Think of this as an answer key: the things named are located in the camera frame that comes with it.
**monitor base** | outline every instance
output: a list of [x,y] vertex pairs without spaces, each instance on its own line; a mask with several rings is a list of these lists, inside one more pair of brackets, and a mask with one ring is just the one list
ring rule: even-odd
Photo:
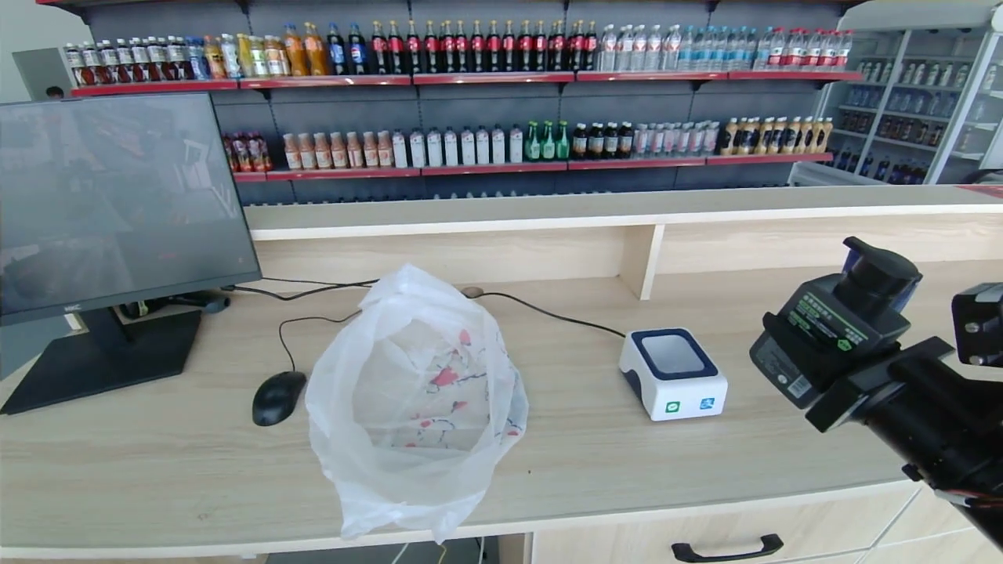
[[124,326],[111,308],[81,317],[89,332],[49,343],[0,413],[20,413],[182,373],[202,312]]

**drawer handle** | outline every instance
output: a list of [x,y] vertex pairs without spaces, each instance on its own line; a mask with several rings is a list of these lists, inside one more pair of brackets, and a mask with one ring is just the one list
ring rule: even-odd
[[675,543],[672,545],[672,554],[680,562],[734,562],[735,560],[747,560],[749,558],[759,558],[776,554],[776,551],[783,548],[783,541],[779,535],[763,535],[759,537],[762,541],[762,549],[745,554],[731,554],[728,556],[700,556],[693,551],[689,543]]

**white plastic bag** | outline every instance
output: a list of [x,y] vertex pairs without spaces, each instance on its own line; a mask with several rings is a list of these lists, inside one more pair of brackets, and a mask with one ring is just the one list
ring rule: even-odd
[[411,265],[380,280],[314,366],[310,445],[341,536],[394,523],[441,543],[526,432],[529,402],[494,318]]

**orange juice bottle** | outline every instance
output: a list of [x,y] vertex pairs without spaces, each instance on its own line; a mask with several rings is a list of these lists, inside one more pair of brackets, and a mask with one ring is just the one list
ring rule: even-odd
[[293,76],[307,76],[307,54],[303,50],[303,41],[296,33],[296,26],[286,24],[286,55],[289,57],[289,67]]
[[327,45],[317,32],[317,26],[307,22],[307,34],[304,43],[307,48],[307,59],[310,61],[310,74],[324,76],[330,74],[327,63]]

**computer mouse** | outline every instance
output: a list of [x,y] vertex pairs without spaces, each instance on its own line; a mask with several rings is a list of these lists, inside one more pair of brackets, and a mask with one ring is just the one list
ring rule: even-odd
[[306,383],[306,374],[292,370],[280,372],[262,382],[251,405],[251,418],[255,425],[269,427],[285,420],[296,409],[296,402]]

